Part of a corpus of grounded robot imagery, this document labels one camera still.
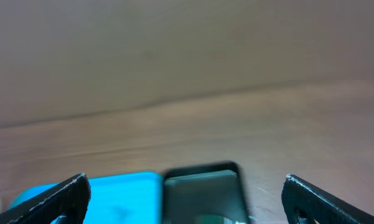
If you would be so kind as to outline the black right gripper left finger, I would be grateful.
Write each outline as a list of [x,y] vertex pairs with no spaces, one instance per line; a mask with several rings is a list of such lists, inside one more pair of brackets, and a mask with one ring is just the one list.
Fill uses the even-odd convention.
[[0,224],[83,223],[91,189],[79,173],[0,214]]

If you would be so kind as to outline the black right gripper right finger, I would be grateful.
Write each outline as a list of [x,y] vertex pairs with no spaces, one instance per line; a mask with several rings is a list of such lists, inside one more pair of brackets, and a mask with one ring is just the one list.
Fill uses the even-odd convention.
[[281,200],[289,223],[374,224],[373,215],[293,174],[286,176]]

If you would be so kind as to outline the yellow green sponge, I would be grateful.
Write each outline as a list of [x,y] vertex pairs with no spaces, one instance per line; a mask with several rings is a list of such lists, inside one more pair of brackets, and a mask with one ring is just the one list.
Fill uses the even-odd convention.
[[235,222],[221,215],[199,215],[195,217],[195,224],[234,224]]

